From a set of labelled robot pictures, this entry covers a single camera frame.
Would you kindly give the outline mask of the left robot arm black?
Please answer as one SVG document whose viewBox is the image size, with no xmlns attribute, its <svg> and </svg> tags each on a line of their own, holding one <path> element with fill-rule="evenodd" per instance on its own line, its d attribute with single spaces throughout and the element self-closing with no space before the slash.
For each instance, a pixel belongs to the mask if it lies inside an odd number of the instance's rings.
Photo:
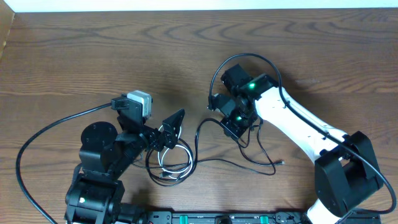
<svg viewBox="0 0 398 224">
<path fill-rule="evenodd" d="M 151 104 L 125 95 L 114 98 L 110 105 L 118 112 L 122 131 L 105 121 L 83 130 L 81 172 L 74 174 L 65 197 L 67 223 L 147 223 L 144 209 L 121 201 L 125 188 L 119 178 L 143 151 L 174 148 L 185 116 L 180 109 L 163 121 L 163 130 L 150 128 L 143 112 Z"/>
</svg>

